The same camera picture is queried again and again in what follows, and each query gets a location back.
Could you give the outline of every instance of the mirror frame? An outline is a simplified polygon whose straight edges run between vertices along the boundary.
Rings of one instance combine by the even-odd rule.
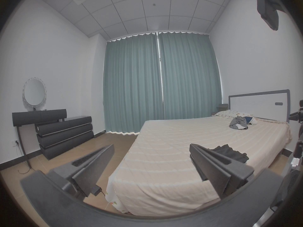
[[[31,104],[29,104],[29,103],[27,102],[27,100],[25,99],[25,96],[24,96],[24,90],[25,90],[25,87],[26,87],[27,83],[28,83],[29,81],[31,81],[31,80],[34,80],[34,79],[40,81],[40,82],[42,83],[42,85],[44,86],[44,98],[43,98],[43,100],[41,101],[41,103],[40,103],[40,104],[37,104],[37,105],[31,105]],[[30,78],[30,79],[28,79],[28,80],[25,82],[24,86],[23,86],[22,97],[23,97],[23,100],[25,101],[25,103],[28,104],[28,105],[31,106],[31,107],[36,108],[37,106],[40,106],[40,105],[45,101],[45,99],[46,99],[46,86],[45,86],[44,82],[43,82],[40,78]]]

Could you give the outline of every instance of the vent grille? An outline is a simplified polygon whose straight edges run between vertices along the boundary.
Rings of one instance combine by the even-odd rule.
[[[290,190],[294,186],[298,176],[299,176],[299,174],[295,174],[295,175],[292,176],[292,178],[290,180],[290,183],[288,184],[288,187],[287,187],[287,194],[289,194]]]

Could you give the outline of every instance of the pillowcase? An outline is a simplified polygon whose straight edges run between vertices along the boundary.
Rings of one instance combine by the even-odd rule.
[[[236,118],[237,116],[252,117],[252,120],[249,122],[249,124],[253,124],[253,125],[257,124],[256,119],[252,116],[252,114],[249,114],[249,113],[241,113],[241,112],[237,112],[237,111],[228,109],[226,111],[220,111],[220,112],[216,113],[215,115],[225,117],[228,119],[233,119],[233,118]]]

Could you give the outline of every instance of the ceiling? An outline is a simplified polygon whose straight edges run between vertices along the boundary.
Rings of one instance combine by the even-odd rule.
[[[88,37],[160,30],[209,33],[230,0],[43,0]]]

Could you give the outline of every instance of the curtain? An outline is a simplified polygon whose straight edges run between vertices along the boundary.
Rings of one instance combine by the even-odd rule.
[[[106,131],[136,133],[146,120],[163,119],[156,35],[107,44],[103,99]]]
[[[209,117],[222,103],[219,68],[209,36],[160,33],[165,119]]]

